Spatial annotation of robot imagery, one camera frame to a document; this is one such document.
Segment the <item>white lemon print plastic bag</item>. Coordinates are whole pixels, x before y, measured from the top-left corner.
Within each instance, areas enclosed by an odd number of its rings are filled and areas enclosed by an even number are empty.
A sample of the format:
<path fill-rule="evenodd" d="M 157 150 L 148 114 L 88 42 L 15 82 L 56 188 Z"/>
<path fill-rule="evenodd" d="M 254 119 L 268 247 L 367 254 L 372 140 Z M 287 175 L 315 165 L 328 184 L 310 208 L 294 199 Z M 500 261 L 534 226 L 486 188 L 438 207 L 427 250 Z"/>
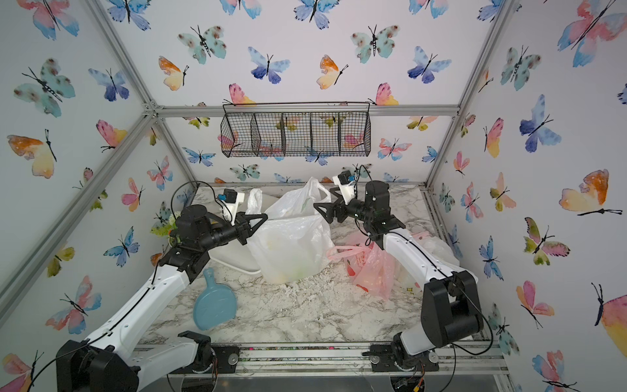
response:
<path fill-rule="evenodd" d="M 263 211 L 268 220 L 248 239 L 247 248 L 268 283 L 295 282 L 328 267 L 331 228 L 314 205 L 330 201 L 329 190 L 312 177 Z"/>

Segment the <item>pink apple print plastic bag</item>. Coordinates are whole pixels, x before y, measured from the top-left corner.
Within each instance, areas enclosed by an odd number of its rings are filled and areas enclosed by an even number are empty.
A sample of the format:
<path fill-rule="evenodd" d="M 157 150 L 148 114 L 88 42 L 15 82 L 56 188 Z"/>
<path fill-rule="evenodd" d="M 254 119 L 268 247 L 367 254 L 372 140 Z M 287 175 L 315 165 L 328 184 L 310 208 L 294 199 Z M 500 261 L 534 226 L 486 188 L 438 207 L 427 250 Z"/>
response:
<path fill-rule="evenodd" d="M 366 235 L 354 232 L 343 244 L 327 251 L 329 261 L 343 261 L 352 284 L 385 301 L 394 286 L 396 259 L 371 243 Z"/>

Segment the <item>white cartoon print plastic bag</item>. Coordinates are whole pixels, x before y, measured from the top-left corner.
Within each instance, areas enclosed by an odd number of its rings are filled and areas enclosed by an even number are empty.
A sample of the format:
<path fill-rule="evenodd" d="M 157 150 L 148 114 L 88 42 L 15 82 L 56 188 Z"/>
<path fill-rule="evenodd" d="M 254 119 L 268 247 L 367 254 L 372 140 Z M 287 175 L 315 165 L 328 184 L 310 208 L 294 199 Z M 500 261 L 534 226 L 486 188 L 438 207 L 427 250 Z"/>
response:
<path fill-rule="evenodd" d="M 428 231 L 413 233 L 412 237 L 426 251 L 445 265 L 453 268 L 460 268 L 460 261 L 456 258 L 454 251 L 449 245 L 438 237 L 432 237 Z M 421 284 L 416 282 L 407 269 L 399 262 L 396 262 L 395 282 L 399 289 L 410 292 L 414 295 L 422 293 Z"/>

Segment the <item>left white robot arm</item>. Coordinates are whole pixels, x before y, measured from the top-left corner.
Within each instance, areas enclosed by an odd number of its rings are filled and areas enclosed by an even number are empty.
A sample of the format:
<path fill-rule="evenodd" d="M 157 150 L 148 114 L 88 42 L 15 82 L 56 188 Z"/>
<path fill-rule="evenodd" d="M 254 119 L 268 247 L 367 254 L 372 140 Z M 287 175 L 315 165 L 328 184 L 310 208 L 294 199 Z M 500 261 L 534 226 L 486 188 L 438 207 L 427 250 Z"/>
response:
<path fill-rule="evenodd" d="M 232 241 L 246 244 L 267 221 L 266 214 L 239 212 L 234 222 L 191 205 L 170 233 L 173 247 L 136 294 L 83 341 L 69 340 L 56 355 L 58 391 L 140 391 L 179 369 L 200 374 L 218 369 L 209 336 L 191 331 L 152 354 L 133 352 L 167 305 L 200 275 L 210 251 Z"/>

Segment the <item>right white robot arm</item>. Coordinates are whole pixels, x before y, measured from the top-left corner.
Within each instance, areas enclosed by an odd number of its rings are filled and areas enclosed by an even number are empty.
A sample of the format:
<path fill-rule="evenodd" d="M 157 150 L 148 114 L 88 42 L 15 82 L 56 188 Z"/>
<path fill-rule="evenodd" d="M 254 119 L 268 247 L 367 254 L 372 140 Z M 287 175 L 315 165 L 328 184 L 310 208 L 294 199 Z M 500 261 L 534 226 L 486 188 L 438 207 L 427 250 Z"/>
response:
<path fill-rule="evenodd" d="M 402 369 L 419 365 L 429 352 L 457 343 L 484 329 L 478 298 L 477 277 L 460 266 L 452 266 L 420 245 L 395 217 L 390 208 L 389 185 L 369 181 L 365 199 L 357 193 L 357 180 L 348 171 L 332 178 L 332 203 L 314 208 L 329 224 L 353 218 L 362 224 L 367 238 L 390 254 L 421 286 L 420 323 L 397 334 L 391 344 L 396 364 Z"/>

